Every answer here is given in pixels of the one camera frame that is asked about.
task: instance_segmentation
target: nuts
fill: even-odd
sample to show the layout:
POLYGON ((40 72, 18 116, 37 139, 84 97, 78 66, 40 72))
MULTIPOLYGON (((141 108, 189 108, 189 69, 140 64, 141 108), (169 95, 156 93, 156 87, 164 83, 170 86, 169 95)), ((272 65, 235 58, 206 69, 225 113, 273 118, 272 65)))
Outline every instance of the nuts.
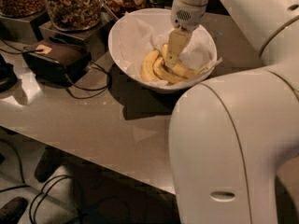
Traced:
POLYGON ((105 0, 107 6, 121 17, 125 12, 131 12, 146 7, 146 0, 105 0))
POLYGON ((61 31, 82 31, 100 21, 99 0, 46 0, 54 27, 61 31))
POLYGON ((8 17, 24 17, 44 7, 43 0, 0 0, 0 13, 8 17))

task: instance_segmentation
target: yellow banana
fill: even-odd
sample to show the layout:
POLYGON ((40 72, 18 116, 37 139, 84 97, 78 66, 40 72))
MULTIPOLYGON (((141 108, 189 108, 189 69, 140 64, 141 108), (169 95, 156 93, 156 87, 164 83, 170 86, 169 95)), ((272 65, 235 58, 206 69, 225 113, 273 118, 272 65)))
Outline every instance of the yellow banana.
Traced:
POLYGON ((151 81, 153 79, 159 79, 153 72, 153 64, 159 56, 159 50, 155 49, 151 51, 143 60, 141 67, 141 78, 144 81, 151 81))
POLYGON ((167 72, 164 67, 164 59, 161 56, 159 56, 153 64, 153 71, 158 78, 167 80, 170 84, 176 84, 185 79, 167 72))
MULTIPOLYGON (((166 54, 167 54, 167 44, 164 44, 162 46, 162 56, 164 57, 164 59, 166 58, 166 54)), ((199 75, 203 71, 207 70, 207 66, 203 65, 199 69, 195 70, 187 67, 185 64, 181 62, 178 62, 175 64, 175 66, 171 68, 171 70, 174 74, 176 74, 179 77, 192 78, 199 75)))

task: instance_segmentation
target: coffee beans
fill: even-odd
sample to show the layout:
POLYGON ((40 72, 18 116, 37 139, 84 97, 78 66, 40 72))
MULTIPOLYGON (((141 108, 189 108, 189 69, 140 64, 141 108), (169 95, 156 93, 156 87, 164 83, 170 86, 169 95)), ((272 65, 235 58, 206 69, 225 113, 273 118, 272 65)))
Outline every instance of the coffee beans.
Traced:
POLYGON ((101 20, 99 0, 46 0, 48 13, 55 28, 61 31, 82 31, 101 20))
POLYGON ((14 18, 34 14, 43 7, 43 0, 0 0, 1 15, 14 18))

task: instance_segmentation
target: bowl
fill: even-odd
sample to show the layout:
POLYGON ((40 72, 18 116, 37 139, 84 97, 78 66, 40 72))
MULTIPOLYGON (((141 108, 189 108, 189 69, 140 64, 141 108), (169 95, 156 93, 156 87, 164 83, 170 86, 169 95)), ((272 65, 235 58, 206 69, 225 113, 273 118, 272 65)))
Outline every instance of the bowl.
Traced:
MULTIPOLYGON (((163 43, 173 30, 170 14, 171 10, 161 8, 146 8, 128 13, 113 25, 108 36, 109 52, 120 70, 141 86, 161 93, 186 90, 194 86, 205 80, 217 64, 217 50, 214 40, 208 31, 200 25, 193 31, 192 40, 187 48, 191 46, 195 48, 195 51, 192 51, 195 57, 198 55, 196 47, 205 52, 205 55, 208 57, 206 64, 209 68, 204 73, 174 85, 168 85, 163 82, 145 82, 142 80, 140 71, 143 58, 156 46, 156 44, 152 44, 153 37, 157 44, 159 42, 163 43)), ((199 68, 203 65, 197 63, 197 61, 198 59, 189 61, 189 63, 192 63, 189 66, 193 65, 199 68)))

